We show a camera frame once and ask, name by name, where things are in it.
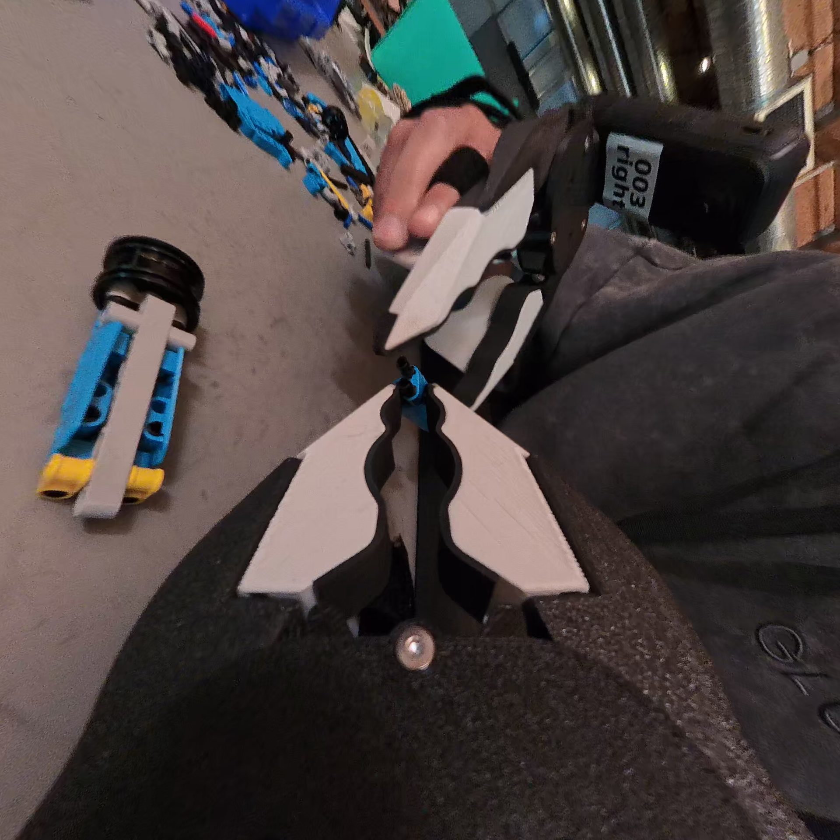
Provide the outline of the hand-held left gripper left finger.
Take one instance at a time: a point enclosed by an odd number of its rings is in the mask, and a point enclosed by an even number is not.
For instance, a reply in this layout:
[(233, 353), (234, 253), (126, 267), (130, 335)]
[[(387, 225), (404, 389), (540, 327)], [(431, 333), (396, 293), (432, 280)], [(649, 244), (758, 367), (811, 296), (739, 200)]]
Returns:
[(387, 385), (290, 460), (290, 483), (238, 595), (357, 616), (383, 593), (392, 542), (382, 489), (400, 426), (401, 397)]

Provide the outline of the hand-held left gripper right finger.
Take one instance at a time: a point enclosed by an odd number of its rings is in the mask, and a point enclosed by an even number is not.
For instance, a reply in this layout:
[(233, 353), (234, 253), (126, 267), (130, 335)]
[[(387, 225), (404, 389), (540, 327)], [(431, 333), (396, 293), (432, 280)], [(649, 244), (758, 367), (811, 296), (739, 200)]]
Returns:
[(425, 619), (526, 621), (590, 582), (529, 452), (440, 385), (426, 390)]

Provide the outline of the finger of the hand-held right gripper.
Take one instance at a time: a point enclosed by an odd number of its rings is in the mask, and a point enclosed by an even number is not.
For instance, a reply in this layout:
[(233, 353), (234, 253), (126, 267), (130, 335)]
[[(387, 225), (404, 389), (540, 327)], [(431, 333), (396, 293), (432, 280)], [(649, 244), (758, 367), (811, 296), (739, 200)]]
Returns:
[(491, 276), (471, 300), (429, 333), (425, 373), (436, 413), (457, 403), (473, 413), (506, 413), (520, 391), (521, 356), (543, 311), (543, 289), (532, 280)]
[(388, 354), (441, 327), (457, 300), (479, 285), (490, 262), (518, 247), (533, 200), (534, 173), (529, 168), (490, 209), (450, 209), (396, 293), (374, 351)]

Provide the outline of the small blue brick piece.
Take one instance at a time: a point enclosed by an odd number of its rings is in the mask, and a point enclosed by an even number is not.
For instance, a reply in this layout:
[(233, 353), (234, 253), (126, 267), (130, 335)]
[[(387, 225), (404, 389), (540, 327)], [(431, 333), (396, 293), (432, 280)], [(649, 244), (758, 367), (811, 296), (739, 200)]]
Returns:
[(425, 375), (404, 355), (397, 358), (396, 367), (399, 376), (393, 384), (400, 396), (403, 417), (426, 433), (434, 431), (434, 424), (429, 423), (427, 413), (428, 382)]

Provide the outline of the blue grey brick assembly with wheel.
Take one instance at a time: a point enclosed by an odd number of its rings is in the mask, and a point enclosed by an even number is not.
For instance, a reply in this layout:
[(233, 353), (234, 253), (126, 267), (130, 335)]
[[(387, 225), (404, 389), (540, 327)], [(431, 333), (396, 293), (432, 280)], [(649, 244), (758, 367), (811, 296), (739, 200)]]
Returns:
[(185, 357), (196, 345), (204, 275), (158, 238), (106, 248), (98, 316), (60, 408), (37, 494), (78, 518), (112, 519), (162, 487)]

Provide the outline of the grey desk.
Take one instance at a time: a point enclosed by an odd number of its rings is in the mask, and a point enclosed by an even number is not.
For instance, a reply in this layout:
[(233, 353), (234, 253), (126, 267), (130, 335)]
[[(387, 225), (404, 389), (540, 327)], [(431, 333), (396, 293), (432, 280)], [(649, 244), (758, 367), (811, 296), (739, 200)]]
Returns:
[[(282, 459), (383, 384), (386, 295), (301, 177), (149, 47), (135, 2), (2, 2), (2, 838), (74, 749), (152, 594)], [(104, 249), (146, 235), (206, 278), (166, 482), (110, 521), (36, 487)]]

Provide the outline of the person's right hand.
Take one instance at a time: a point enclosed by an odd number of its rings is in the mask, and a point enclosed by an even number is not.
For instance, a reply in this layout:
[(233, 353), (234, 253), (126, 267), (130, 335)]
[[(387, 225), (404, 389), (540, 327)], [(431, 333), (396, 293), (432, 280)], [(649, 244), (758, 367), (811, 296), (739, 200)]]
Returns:
[(462, 148), (490, 161), (500, 136), (501, 130), (468, 104), (402, 119), (384, 147), (374, 183), (374, 245), (395, 253), (411, 238), (430, 238), (459, 200), (453, 186), (432, 183), (438, 169)]

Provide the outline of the yellow round part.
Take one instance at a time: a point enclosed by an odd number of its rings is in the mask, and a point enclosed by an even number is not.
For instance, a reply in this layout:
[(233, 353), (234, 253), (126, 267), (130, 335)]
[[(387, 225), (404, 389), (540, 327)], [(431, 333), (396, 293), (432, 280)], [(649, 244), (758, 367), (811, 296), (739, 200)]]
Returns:
[(363, 84), (355, 100), (364, 130), (373, 139), (386, 139), (402, 117), (398, 105), (369, 83)]

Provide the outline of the dark grey sweatshirt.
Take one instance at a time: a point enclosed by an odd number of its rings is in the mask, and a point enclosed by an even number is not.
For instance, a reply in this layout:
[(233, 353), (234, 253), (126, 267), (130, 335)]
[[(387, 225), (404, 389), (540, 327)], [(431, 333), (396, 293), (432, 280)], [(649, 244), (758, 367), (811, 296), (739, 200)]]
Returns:
[(774, 784), (838, 838), (839, 261), (593, 227), (503, 430), (624, 531)]

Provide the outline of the green storage bin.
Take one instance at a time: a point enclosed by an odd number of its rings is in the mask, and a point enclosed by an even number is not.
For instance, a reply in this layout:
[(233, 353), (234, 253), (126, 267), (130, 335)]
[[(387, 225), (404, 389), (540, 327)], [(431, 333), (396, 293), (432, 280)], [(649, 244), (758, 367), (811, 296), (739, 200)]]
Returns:
[(371, 64), (389, 88), (415, 106), (469, 77), (487, 77), (526, 108), (505, 39), (488, 1), (414, 1), (371, 48)]

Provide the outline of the pile of toy brick parts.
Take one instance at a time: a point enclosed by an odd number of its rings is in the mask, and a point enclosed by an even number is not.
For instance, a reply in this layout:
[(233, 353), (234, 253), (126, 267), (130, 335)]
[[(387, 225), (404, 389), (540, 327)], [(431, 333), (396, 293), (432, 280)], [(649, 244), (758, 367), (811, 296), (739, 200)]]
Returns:
[(372, 231), (375, 172), (350, 134), (347, 112), (356, 118), (361, 113), (341, 68), (310, 37), (298, 39), (342, 107), (301, 90), (290, 65), (259, 30), (259, 6), (178, 4), (181, 17), (161, 2), (137, 2), (150, 20), (146, 37), (152, 49), (231, 130), (285, 170), (301, 163), (304, 188), (330, 206), (342, 225), (340, 242), (355, 256), (353, 227)]

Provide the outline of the blue storage bin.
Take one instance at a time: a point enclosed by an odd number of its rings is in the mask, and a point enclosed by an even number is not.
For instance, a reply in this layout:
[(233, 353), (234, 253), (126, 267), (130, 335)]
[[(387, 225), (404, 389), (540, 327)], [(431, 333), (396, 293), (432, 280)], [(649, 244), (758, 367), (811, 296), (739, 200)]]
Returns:
[(322, 39), (340, 12), (342, 1), (225, 1), (247, 29), (286, 41)]

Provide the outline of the silver metal duct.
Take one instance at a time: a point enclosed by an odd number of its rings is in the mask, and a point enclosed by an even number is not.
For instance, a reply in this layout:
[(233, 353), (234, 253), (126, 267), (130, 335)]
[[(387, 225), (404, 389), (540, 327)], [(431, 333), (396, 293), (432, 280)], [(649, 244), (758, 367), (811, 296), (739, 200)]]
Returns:
[(791, 52), (781, 1), (704, 1), (719, 101), (726, 112), (814, 135), (808, 49)]

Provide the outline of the grey metal frame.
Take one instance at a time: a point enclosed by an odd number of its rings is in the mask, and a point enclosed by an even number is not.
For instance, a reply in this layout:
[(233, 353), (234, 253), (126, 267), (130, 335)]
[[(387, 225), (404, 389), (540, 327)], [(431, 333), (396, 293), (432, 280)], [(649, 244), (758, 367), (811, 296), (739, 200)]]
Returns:
[(660, 2), (495, 2), (496, 21), (530, 109), (587, 96), (676, 102)]

